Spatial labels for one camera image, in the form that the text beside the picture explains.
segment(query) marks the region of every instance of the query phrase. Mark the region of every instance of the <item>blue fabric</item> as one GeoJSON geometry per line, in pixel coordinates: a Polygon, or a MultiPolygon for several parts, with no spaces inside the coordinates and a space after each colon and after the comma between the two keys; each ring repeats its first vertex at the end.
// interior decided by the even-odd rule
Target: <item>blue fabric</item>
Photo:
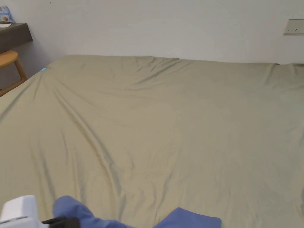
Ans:
{"type": "MultiPolygon", "coordinates": [[[[133,228],[116,220],[96,218],[85,205],[70,196],[63,196],[55,201],[53,215],[55,218],[76,217],[80,221],[81,228],[133,228]]],[[[219,218],[177,208],[154,228],[221,228],[221,223],[219,218]]]]}
{"type": "Polygon", "coordinates": [[[154,228],[221,228],[221,224],[219,218],[195,214],[179,207],[154,228]]]}

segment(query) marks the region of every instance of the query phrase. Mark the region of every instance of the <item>white wall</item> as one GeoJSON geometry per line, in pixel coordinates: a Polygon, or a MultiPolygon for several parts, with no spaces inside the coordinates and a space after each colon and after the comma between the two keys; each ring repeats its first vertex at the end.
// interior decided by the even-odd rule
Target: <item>white wall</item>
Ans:
{"type": "Polygon", "coordinates": [[[66,54],[152,55],[227,62],[304,62],[303,0],[0,0],[34,42],[28,75],[66,54]]]}

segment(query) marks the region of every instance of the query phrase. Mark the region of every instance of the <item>white device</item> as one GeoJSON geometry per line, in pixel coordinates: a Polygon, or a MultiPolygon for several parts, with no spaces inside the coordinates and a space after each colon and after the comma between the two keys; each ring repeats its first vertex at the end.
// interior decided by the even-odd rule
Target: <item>white device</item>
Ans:
{"type": "Polygon", "coordinates": [[[48,228],[38,220],[36,197],[25,195],[3,205],[0,228],[48,228]]]}

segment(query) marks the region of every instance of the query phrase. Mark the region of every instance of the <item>paper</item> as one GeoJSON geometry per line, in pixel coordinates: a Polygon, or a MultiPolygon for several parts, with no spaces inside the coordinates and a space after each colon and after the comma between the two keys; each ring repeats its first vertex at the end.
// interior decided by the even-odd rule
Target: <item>paper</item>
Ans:
{"type": "Polygon", "coordinates": [[[8,26],[10,26],[11,24],[0,24],[0,28],[7,28],[8,26]]]}

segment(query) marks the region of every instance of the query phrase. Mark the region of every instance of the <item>stool leg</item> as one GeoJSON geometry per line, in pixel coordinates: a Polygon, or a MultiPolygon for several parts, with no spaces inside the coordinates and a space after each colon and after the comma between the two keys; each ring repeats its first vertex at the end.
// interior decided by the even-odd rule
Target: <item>stool leg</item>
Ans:
{"type": "Polygon", "coordinates": [[[8,93],[9,91],[17,88],[22,83],[24,83],[24,81],[18,81],[17,83],[12,84],[10,87],[0,90],[0,97],[2,97],[4,94],[8,93]]]}
{"type": "Polygon", "coordinates": [[[17,59],[15,61],[15,66],[17,68],[17,71],[18,71],[19,75],[20,75],[21,81],[26,81],[27,78],[26,78],[25,72],[24,72],[24,70],[23,70],[23,68],[22,68],[22,66],[20,64],[19,59],[17,59]]]}

